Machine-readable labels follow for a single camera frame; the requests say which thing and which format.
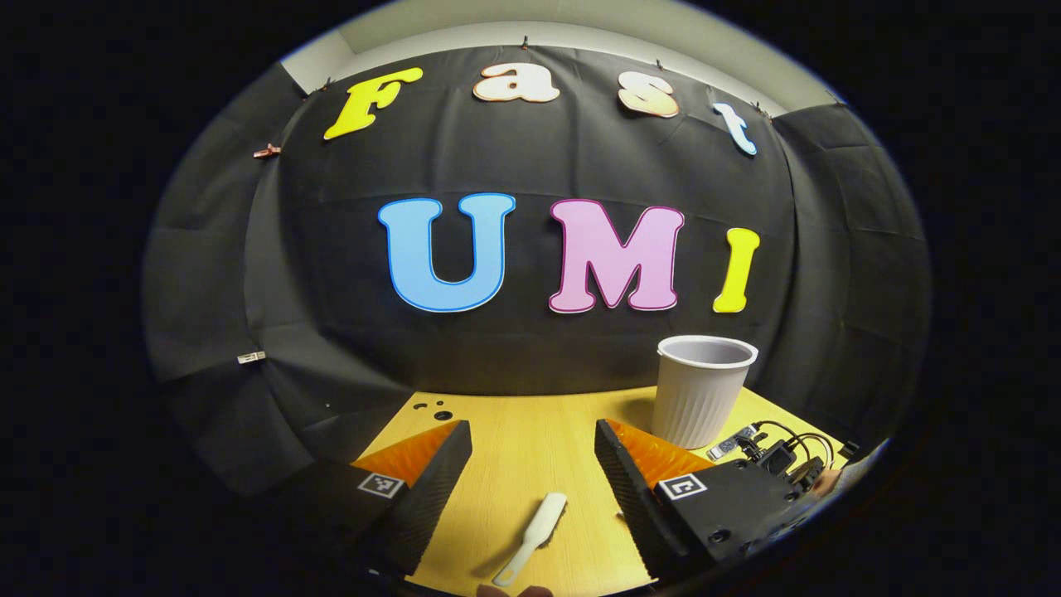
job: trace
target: wall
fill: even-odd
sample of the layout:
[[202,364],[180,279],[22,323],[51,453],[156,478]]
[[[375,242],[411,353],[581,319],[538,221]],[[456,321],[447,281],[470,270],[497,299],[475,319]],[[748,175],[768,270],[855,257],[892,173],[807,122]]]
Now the wall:
[[332,78],[344,78],[376,66],[442,50],[476,46],[518,46],[523,42],[524,35],[532,45],[607,52],[641,60],[653,69],[659,59],[666,71],[702,81],[752,104],[760,102],[760,106],[770,115],[787,111],[763,91],[674,50],[610,31],[541,21],[477,23],[415,35],[354,55],[335,72]]
[[[770,113],[833,102],[833,98],[825,89],[828,86],[802,66],[747,31],[684,2],[402,0],[381,6],[343,24],[340,27],[340,32],[352,51],[361,54],[399,39],[432,31],[474,23],[510,21],[571,24],[614,33],[622,37],[607,40],[586,29],[580,31],[557,29],[557,35],[560,35],[561,31],[570,32],[570,35],[563,35],[562,39],[557,38],[556,41],[550,42],[636,57],[649,64],[655,64],[659,57],[664,66],[667,62],[672,62],[678,70],[678,62],[673,56],[664,59],[663,56],[654,55],[657,50],[644,45],[666,48],[700,65],[710,65],[714,70],[744,82],[748,87],[758,89],[783,106],[782,109],[775,108],[773,111],[767,108]],[[497,43],[498,41],[492,38],[480,37],[480,35],[489,36],[489,31],[493,27],[490,24],[481,30],[462,30],[462,35],[465,36],[463,47]],[[515,41],[505,36],[504,41],[519,43],[523,35],[525,34],[519,34]],[[530,36],[532,42],[534,39],[535,36]],[[697,77],[691,70],[680,71]],[[741,94],[737,89],[725,88],[721,83],[719,87]]]
[[288,74],[307,93],[324,87],[328,77],[353,59],[353,51],[338,30],[328,33],[288,54],[280,60]]

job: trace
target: blue letter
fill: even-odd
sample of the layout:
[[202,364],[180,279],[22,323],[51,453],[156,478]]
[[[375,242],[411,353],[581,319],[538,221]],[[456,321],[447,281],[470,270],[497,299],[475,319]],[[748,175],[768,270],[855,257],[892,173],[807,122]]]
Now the blue letter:
[[715,108],[715,111],[723,115],[726,120],[726,126],[729,126],[730,136],[733,137],[733,142],[736,146],[744,150],[748,155],[755,155],[755,143],[748,140],[748,137],[744,136],[744,129],[748,127],[745,124],[744,119],[733,111],[733,107],[729,104],[711,104]]
[[460,199],[457,209],[471,215],[475,266],[464,281],[435,275],[431,256],[431,222],[442,212],[433,198],[406,198],[380,209],[387,227],[390,281],[402,300],[424,312],[474,310],[493,298],[505,278],[505,215],[516,209],[510,195],[484,192]]

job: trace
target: plastic cup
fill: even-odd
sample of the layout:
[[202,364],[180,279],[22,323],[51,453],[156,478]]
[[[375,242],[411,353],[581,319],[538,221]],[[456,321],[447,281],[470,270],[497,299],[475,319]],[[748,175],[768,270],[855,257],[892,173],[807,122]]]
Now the plastic cup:
[[654,436],[693,450],[708,445],[733,411],[759,349],[716,336],[674,336],[659,344]]

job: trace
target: small white label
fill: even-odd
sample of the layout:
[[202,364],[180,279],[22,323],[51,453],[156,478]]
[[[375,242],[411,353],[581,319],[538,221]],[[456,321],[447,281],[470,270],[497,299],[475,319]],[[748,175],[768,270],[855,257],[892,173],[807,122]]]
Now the small white label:
[[259,351],[257,353],[247,353],[246,355],[240,355],[236,357],[236,362],[240,365],[247,365],[248,363],[260,362],[265,358],[265,352]]
[[660,481],[660,486],[662,486],[663,491],[671,496],[671,499],[681,499],[683,497],[689,497],[694,493],[708,491],[708,488],[703,487],[703,484],[701,484],[700,480],[693,475],[682,475],[681,477],[666,479],[664,481]]

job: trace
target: pink letter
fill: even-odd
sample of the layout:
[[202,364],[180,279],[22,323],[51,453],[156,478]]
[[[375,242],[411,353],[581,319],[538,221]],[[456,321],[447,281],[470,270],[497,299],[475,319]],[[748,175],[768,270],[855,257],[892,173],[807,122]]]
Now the pink letter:
[[588,267],[609,310],[623,300],[633,274],[640,269],[638,288],[630,294],[634,310],[658,312],[678,303],[674,293],[674,249],[678,230],[685,223],[681,211],[649,207],[641,213],[630,238],[622,244],[604,206],[588,198],[553,204],[553,217],[563,225],[563,264],[560,291],[549,298],[558,314],[588,312],[596,304],[589,292]]

